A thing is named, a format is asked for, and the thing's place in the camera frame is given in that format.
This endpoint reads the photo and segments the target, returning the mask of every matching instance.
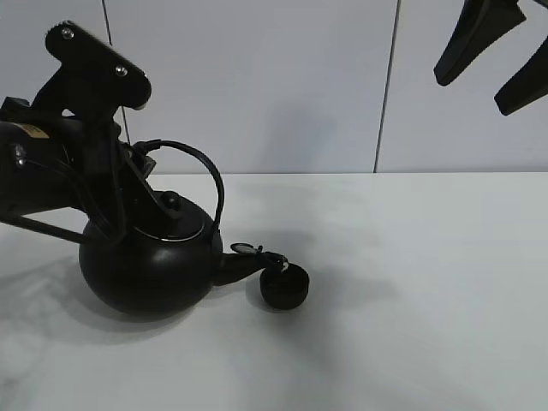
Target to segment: white wall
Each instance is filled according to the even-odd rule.
[[[548,10],[519,2],[527,21],[447,87],[433,68],[463,1],[402,0],[379,171],[548,170],[548,98],[502,116],[493,100],[546,39]]]
[[[47,31],[64,20],[73,20],[105,40],[101,0],[1,0],[0,1],[0,99],[25,98],[55,73],[60,63],[44,46]]]
[[[372,171],[396,0],[109,0],[152,98],[133,140],[197,146],[223,172]],[[157,171],[203,172],[180,153]]]

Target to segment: panel seam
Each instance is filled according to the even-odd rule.
[[[380,112],[380,123],[378,125],[378,137],[377,148],[375,150],[375,165],[373,166],[373,173],[378,172],[378,161],[380,159],[381,144],[384,131],[384,119],[386,117],[386,106],[388,104],[388,93],[390,91],[390,79],[392,77],[392,65],[394,62],[394,51],[396,49],[397,28],[400,22],[400,8],[402,6],[402,0],[396,2],[396,15],[394,16],[394,27],[392,28],[392,41],[390,44],[390,56],[388,58],[388,68],[386,70],[386,83],[384,84],[384,96],[383,106]]]

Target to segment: screw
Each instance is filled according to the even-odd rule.
[[[114,71],[116,72],[116,75],[118,77],[125,77],[126,75],[128,75],[128,69],[123,67],[122,65],[118,64],[116,66],[116,68],[114,69]]]
[[[74,37],[74,32],[68,27],[65,27],[63,30],[61,30],[61,35],[65,40],[71,40]]]
[[[25,154],[26,154],[25,149],[23,148],[21,144],[16,144],[14,146],[14,153],[17,158],[25,157]]]
[[[17,165],[17,167],[19,168],[24,167],[25,163],[27,162],[27,152],[25,151],[25,147],[23,147],[21,144],[14,144],[13,153],[15,157],[15,165]]]

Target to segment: white table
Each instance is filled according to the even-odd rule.
[[[208,176],[154,176],[212,211]],[[226,176],[222,231],[305,266],[122,322],[75,245],[1,228],[0,410],[548,409],[548,175]],[[78,227],[70,211],[50,221]]]

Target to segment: cable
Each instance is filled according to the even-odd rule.
[[[112,31],[110,30],[110,20],[109,20],[109,14],[106,10],[106,3],[105,0],[101,0],[101,5],[103,6],[103,17],[104,17],[104,26],[106,28],[106,35],[109,39],[109,45],[110,47],[113,47],[112,44]],[[126,140],[128,141],[128,144],[131,144],[131,139],[129,138],[129,130],[128,130],[128,119],[126,118],[126,110],[125,107],[120,107],[122,111],[122,120],[123,120],[123,127],[126,131]]]
[[[215,181],[215,186],[217,187],[217,209],[215,210],[215,218],[213,219],[213,225],[211,227],[211,236],[215,234],[218,230],[221,223],[221,214],[223,213],[224,207],[224,184],[221,173],[219,172],[217,166],[200,150],[197,148],[188,146],[179,141],[171,140],[150,140],[150,141],[141,141],[135,144],[137,150],[144,150],[145,154],[147,152],[153,152],[160,147],[171,147],[190,154],[194,158],[198,159],[210,172],[213,180]]]
[[[117,225],[115,229],[113,229],[112,224],[109,222],[108,218],[104,216],[103,212],[98,206],[97,201],[93,198],[91,190],[87,186],[86,182],[72,167],[65,164],[61,160],[56,160],[55,162],[53,162],[53,164],[42,164],[30,158],[27,160],[29,164],[56,172],[57,174],[65,177],[70,182],[73,190],[78,197],[78,200],[80,201],[84,213],[87,214],[89,219],[95,224],[95,226],[101,231],[101,233],[105,237],[107,237],[108,241],[103,244],[106,247],[116,245],[126,235],[127,216],[123,204],[120,178],[116,169],[116,155],[117,139],[112,138],[110,139],[110,176],[114,192],[114,201],[116,203]]]

